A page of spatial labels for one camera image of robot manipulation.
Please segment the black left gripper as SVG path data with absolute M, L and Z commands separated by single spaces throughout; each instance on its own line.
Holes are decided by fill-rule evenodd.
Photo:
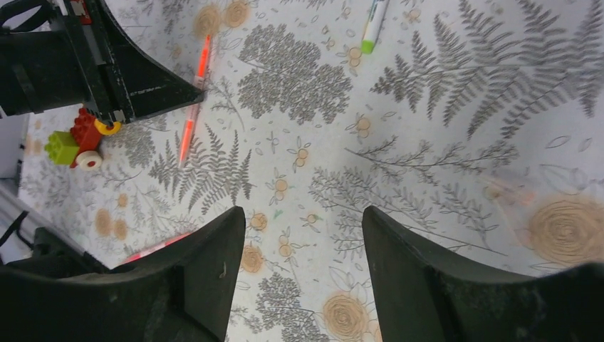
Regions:
M 105 1 L 1 5 L 2 116 L 82 104 L 102 123 L 129 123 L 204 97 L 142 51 Z

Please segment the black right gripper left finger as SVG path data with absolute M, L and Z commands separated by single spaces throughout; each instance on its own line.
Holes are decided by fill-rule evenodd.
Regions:
M 209 224 L 107 274 L 52 279 L 1 266 L 3 341 L 224 341 L 245 217 Z

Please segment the red gel pen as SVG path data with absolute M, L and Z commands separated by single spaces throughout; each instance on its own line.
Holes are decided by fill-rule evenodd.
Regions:
M 200 59 L 199 59 L 197 73 L 194 76 L 194 79 L 192 81 L 192 85 L 200 90 L 204 90 L 204 82 L 206 79 L 206 74 L 207 74 L 207 69 L 208 69 L 208 64 L 209 64 L 211 41 L 212 41 L 212 36 L 206 35 L 206 38 L 204 41 L 204 46 L 203 46 L 203 49 L 202 49 L 202 52 L 200 55 Z M 192 138 L 193 138 L 193 135 L 194 135 L 194 132 L 196 129 L 196 121 L 197 121 L 197 118 L 199 115 L 199 107 L 200 107 L 200 103 L 195 103 L 193 105 L 190 105 L 187 108 L 187 117 L 184 121 L 182 139 L 181 139 L 181 144 L 180 144 L 180 152 L 179 152 L 179 164 L 178 165 L 180 168 L 184 168 L 187 158 L 188 158 L 190 145 L 191 145 Z

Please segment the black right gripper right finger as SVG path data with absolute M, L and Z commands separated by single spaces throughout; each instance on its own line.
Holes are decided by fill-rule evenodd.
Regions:
M 601 341 L 603 265 L 532 277 L 458 255 L 380 209 L 362 219 L 384 341 Z

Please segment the white green marker pen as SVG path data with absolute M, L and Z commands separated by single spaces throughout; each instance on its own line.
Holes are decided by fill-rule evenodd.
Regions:
M 389 0 L 373 0 L 360 45 L 362 54 L 371 54 L 373 52 L 375 45 L 378 42 L 382 22 L 385 18 L 389 3 Z

